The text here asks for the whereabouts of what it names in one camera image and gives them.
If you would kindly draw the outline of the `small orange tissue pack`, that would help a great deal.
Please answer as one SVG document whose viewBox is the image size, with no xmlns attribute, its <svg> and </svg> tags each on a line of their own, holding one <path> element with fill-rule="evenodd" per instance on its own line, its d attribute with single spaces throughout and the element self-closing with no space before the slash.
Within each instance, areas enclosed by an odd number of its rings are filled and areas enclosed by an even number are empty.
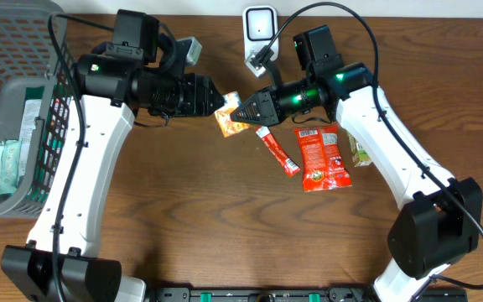
<svg viewBox="0 0 483 302">
<path fill-rule="evenodd" d="M 251 126 L 243 122 L 233 122 L 231 114 L 241 105 L 241 99 L 237 91 L 230 92 L 223 96 L 225 104 L 214 112 L 216 121 L 225 138 L 238 134 Z"/>
</svg>

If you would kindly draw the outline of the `small red Nescafe packet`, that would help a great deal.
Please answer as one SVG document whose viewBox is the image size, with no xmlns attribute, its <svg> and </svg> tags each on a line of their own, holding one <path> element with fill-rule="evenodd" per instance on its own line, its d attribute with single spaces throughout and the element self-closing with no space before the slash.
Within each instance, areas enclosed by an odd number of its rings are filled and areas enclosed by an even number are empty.
<svg viewBox="0 0 483 302">
<path fill-rule="evenodd" d="M 285 173 L 292 177 L 300 171 L 300 167 L 285 153 L 268 127 L 259 126 L 256 130 L 257 136 L 264 142 L 275 159 L 283 167 Z"/>
</svg>

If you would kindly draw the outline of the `red snack bag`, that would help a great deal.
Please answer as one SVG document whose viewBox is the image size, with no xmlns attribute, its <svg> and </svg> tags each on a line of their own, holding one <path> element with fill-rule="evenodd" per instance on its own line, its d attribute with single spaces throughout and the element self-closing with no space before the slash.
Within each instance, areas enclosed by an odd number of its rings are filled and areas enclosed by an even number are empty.
<svg viewBox="0 0 483 302">
<path fill-rule="evenodd" d="M 304 166 L 304 192 L 352 186 L 338 146 L 336 123 L 317 128 L 296 128 Z"/>
</svg>

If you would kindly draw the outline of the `yellow green juice carton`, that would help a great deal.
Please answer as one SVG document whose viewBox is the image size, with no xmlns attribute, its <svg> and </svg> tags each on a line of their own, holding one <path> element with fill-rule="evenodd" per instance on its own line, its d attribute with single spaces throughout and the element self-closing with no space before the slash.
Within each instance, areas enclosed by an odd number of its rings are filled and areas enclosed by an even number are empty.
<svg viewBox="0 0 483 302">
<path fill-rule="evenodd" d="M 347 132 L 349 140 L 352 162 L 355 167 L 363 167 L 372 164 L 371 158 L 368 156 L 366 150 L 361 144 L 353 137 L 353 135 Z"/>
</svg>

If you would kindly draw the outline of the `light green wet wipes pack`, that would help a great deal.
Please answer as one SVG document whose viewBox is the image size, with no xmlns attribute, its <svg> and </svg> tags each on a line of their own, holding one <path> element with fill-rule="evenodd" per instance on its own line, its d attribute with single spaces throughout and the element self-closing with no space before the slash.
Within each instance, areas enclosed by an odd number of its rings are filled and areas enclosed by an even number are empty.
<svg viewBox="0 0 483 302">
<path fill-rule="evenodd" d="M 20 140 L 0 142 L 0 195 L 12 195 L 18 188 Z"/>
</svg>

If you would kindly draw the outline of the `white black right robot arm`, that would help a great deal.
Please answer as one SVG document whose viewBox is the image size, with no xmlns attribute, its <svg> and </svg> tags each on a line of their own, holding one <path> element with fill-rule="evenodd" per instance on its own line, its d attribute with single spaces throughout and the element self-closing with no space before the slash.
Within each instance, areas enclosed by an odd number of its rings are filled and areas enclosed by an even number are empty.
<svg viewBox="0 0 483 302">
<path fill-rule="evenodd" d="M 392 255 L 372 285 L 379 301 L 411 301 L 442 272 L 478 247 L 483 194 L 435 161 L 390 107 L 362 63 L 307 67 L 307 79 L 255 92 L 232 120 L 272 127 L 323 107 L 366 150 L 400 210 L 387 236 Z"/>
</svg>

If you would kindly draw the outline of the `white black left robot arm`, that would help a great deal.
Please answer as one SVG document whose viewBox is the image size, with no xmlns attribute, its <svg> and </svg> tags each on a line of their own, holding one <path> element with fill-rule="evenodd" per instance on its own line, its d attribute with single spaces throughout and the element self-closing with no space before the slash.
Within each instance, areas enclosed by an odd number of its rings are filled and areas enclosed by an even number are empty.
<svg viewBox="0 0 483 302">
<path fill-rule="evenodd" d="M 7 246 L 1 268 L 32 301 L 146 301 L 147 283 L 100 257 L 101 219 L 117 157 L 135 113 L 207 117 L 222 107 L 212 79 L 186 73 L 186 58 L 150 68 L 120 55 L 83 55 L 75 77 L 79 96 L 56 173 L 23 247 Z"/>
</svg>

